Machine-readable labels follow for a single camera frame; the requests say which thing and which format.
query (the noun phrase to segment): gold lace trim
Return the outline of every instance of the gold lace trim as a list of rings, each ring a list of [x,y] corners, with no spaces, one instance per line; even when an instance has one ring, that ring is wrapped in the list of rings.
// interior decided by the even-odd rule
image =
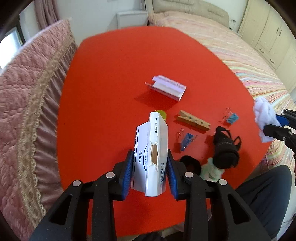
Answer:
[[[65,59],[64,57],[66,56],[71,60],[76,49],[77,45],[74,38],[72,35],[69,35],[36,81],[24,111],[20,136],[17,142],[17,175],[26,216],[34,227],[39,224],[46,213],[44,206],[41,204],[40,191],[37,188],[36,162],[33,158],[39,117],[42,113],[44,96],[52,76],[56,76],[61,59]]]

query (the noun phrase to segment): pink quilted fabric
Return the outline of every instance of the pink quilted fabric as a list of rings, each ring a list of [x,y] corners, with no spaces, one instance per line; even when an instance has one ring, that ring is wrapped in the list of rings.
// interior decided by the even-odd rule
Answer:
[[[21,241],[29,239],[34,225],[23,204],[17,175],[20,128],[32,89],[69,33],[67,20],[39,32],[0,74],[0,210]]]

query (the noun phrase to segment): yellow-green round object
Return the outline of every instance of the yellow-green round object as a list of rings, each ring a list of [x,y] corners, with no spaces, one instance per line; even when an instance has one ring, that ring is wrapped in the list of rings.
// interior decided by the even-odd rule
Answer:
[[[163,110],[157,110],[156,112],[160,113],[161,117],[166,120],[166,112]]]

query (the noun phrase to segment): white cloth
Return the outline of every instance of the white cloth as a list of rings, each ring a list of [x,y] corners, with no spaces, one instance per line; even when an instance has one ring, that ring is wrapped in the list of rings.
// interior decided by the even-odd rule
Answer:
[[[276,126],[281,126],[279,121],[276,119],[276,113],[272,108],[271,104],[262,96],[255,99],[255,104],[253,107],[255,114],[255,122],[257,123],[260,131],[259,136],[263,143],[273,141],[274,138],[264,135],[263,129],[266,125],[272,124]]]
[[[200,177],[203,180],[216,183],[219,179],[222,178],[222,174],[224,173],[224,171],[224,169],[219,169],[215,167],[213,164],[213,158],[210,157],[207,160],[207,164],[202,165]]]

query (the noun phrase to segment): bed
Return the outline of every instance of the bed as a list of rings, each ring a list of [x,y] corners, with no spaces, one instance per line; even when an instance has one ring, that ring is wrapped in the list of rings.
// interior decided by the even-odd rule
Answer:
[[[287,89],[274,71],[229,29],[228,13],[224,10],[201,0],[145,0],[142,1],[142,9],[147,10],[150,24],[176,28],[213,52],[245,85],[253,98],[265,97],[278,114],[283,109],[296,110]],[[290,168],[294,182],[293,152],[284,142],[274,140],[253,176],[278,165]],[[296,195],[295,188],[291,191],[292,195]],[[285,228],[278,237],[287,229],[285,221],[290,220],[294,213],[295,205],[291,204],[283,221]]]

